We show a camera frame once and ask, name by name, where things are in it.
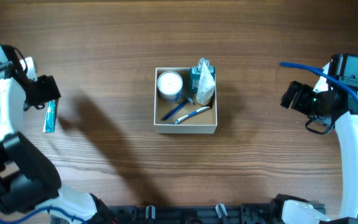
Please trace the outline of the blue mouthwash bottle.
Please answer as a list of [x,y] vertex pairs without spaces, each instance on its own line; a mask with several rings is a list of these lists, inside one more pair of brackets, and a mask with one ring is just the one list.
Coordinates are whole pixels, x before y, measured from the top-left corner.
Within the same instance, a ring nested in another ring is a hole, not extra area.
[[215,67],[210,65],[209,60],[207,58],[199,59],[198,64],[194,67],[191,67],[189,90],[192,93],[196,93],[198,90],[200,76],[201,76],[201,69],[204,63],[207,65],[208,70],[213,76],[213,78],[215,78],[215,73],[216,73]]

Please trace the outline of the blue white toothbrush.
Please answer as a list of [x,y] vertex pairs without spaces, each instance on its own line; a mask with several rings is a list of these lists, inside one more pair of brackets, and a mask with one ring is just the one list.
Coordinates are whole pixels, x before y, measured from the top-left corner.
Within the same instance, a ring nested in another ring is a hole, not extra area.
[[207,110],[209,110],[210,108],[211,108],[210,106],[204,106],[204,107],[199,108],[199,109],[197,109],[197,110],[195,110],[195,111],[193,111],[193,112],[191,112],[191,113],[189,113],[189,114],[187,114],[187,115],[184,115],[184,116],[178,118],[178,119],[174,122],[174,125],[180,124],[180,123],[182,123],[184,120],[186,120],[186,119],[188,119],[188,118],[191,118],[191,117],[193,117],[193,116],[195,116],[195,115],[198,115],[198,114],[200,114],[200,113],[202,113],[202,112],[204,112],[204,111],[207,111]]

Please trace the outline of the blue disposable razor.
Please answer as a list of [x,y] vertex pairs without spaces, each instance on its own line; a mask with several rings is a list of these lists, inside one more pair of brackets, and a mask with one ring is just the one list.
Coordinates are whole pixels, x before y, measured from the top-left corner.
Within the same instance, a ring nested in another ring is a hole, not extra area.
[[173,115],[175,115],[181,109],[183,109],[187,104],[192,104],[192,105],[195,104],[195,101],[193,100],[193,98],[190,95],[188,95],[187,93],[183,94],[183,98],[184,98],[184,100],[178,106],[176,106],[174,109],[169,111],[166,115],[164,115],[161,118],[162,121],[166,121],[169,118],[171,118]]

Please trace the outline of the green toothpaste tube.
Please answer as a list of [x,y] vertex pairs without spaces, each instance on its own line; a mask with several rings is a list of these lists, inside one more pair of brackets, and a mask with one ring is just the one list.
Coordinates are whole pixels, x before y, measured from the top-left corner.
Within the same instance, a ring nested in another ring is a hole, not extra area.
[[54,133],[55,132],[55,123],[57,117],[57,100],[51,100],[48,103],[47,111],[45,115],[44,133]]

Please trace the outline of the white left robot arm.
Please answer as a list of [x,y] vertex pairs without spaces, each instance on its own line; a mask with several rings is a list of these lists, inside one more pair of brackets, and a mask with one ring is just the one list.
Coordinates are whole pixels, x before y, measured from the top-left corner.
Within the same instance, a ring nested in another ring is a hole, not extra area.
[[37,76],[32,58],[0,45],[0,212],[24,214],[18,223],[42,212],[67,223],[117,223],[95,195],[62,184],[53,163],[24,136],[24,112],[60,97],[54,77]]

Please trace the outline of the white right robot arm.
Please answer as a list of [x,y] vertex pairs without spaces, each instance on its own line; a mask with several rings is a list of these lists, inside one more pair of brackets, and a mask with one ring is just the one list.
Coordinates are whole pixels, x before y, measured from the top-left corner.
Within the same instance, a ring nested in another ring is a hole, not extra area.
[[335,223],[358,223],[358,55],[335,54],[323,68],[282,62],[282,67],[307,70],[319,76],[315,86],[290,83],[281,106],[308,117],[308,124],[335,131],[342,162],[342,201]]

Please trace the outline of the round white cotton-swab tub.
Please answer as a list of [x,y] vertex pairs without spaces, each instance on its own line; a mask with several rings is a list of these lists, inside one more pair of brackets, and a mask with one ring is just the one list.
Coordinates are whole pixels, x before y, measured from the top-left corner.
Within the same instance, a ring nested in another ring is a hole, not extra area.
[[165,101],[178,101],[181,98],[182,89],[183,79],[177,72],[166,71],[157,78],[159,96]]

